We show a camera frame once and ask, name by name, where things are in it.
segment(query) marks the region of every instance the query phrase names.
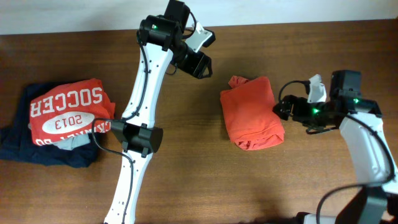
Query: white lettering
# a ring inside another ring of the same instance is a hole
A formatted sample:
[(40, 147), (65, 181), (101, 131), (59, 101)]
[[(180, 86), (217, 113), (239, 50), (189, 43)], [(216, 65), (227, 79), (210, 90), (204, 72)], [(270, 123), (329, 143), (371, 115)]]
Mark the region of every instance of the white lettering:
[(65, 94), (64, 93), (60, 93), (57, 96), (55, 96), (55, 100), (57, 100), (60, 96), (62, 97), (63, 107), (56, 106), (55, 109), (57, 109), (57, 111), (64, 110), (67, 107), (67, 100), (65, 98)]
[[(85, 103), (84, 93), (87, 93), (88, 101)], [(91, 104), (91, 93), (89, 89), (80, 90), (80, 103), (83, 106), (88, 106)]]
[(104, 123), (97, 125), (99, 132), (102, 133), (104, 131)]
[(49, 97), (43, 99), (44, 108), (46, 108), (46, 107), (50, 108), (49, 110), (43, 110), (43, 114), (55, 112), (54, 108), (52, 107), (52, 98), (53, 98), (53, 96), (49, 96)]
[(44, 139), (44, 144), (52, 144), (51, 139)]
[(40, 140), (40, 139), (36, 139), (36, 144), (40, 145), (40, 146), (45, 145), (44, 142), (42, 140)]
[(93, 97), (98, 97), (99, 100), (93, 100), (93, 103), (97, 104), (100, 103), (102, 101), (102, 94), (101, 93), (95, 93), (96, 90), (102, 91), (102, 89), (100, 87), (95, 87), (93, 89)]
[(70, 97), (70, 95), (74, 94), (75, 95), (75, 101), (76, 103), (73, 105), (71, 103), (68, 104), (69, 107), (77, 107), (79, 106), (79, 94), (77, 93), (77, 91), (70, 91), (68, 92), (68, 97)]
[(34, 118), (34, 117), (37, 117), (37, 116), (41, 115), (41, 113), (40, 113), (40, 104), (41, 103), (42, 103), (41, 101), (37, 102), (37, 107), (36, 108), (35, 108), (36, 103), (30, 104), (30, 116), (31, 117)]

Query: black bracket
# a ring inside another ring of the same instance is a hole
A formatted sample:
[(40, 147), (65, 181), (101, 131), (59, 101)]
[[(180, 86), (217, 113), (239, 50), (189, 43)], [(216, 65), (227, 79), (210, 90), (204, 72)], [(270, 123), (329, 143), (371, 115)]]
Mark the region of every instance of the black bracket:
[(201, 51), (195, 53), (189, 50), (188, 52), (190, 54), (186, 54), (184, 61), (177, 62), (178, 68), (197, 79), (211, 77), (213, 74), (211, 58)]
[(111, 130), (122, 143), (125, 152), (132, 150), (141, 153), (143, 158), (150, 153), (156, 153), (163, 138), (163, 129), (161, 128), (140, 127), (127, 122), (114, 121)]
[(211, 30), (208, 30), (208, 29), (205, 29), (207, 32), (211, 32), (213, 35), (211, 35), (211, 37), (208, 39), (208, 40), (206, 40), (204, 43), (203, 43), (203, 47), (209, 47), (214, 41), (216, 41), (216, 34), (213, 32), (213, 31), (211, 31)]

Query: green led light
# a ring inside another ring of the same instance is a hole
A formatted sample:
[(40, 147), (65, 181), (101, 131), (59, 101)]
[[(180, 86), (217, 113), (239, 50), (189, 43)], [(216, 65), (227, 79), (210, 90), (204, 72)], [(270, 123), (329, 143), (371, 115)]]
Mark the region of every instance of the green led light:
[(318, 113), (319, 111), (320, 111), (320, 110), (318, 110), (318, 109), (316, 109), (316, 108), (312, 109), (312, 113), (314, 113), (314, 114)]

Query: white wall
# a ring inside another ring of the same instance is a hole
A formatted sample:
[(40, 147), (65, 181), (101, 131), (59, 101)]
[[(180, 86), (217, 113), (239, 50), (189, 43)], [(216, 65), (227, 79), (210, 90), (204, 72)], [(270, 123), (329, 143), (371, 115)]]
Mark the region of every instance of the white wall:
[[(392, 19), (398, 0), (185, 0), (204, 26)], [(167, 0), (0, 0), (0, 34), (137, 29)]]

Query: folded orange shirt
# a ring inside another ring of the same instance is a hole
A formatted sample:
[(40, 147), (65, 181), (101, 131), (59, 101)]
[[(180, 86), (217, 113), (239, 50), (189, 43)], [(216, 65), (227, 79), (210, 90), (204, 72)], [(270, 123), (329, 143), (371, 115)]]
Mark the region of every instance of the folded orange shirt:
[(243, 150), (258, 150), (284, 141), (285, 130), (272, 112), (274, 94), (267, 77), (247, 80), (233, 76), (232, 90), (221, 92), (225, 126), (229, 138)]

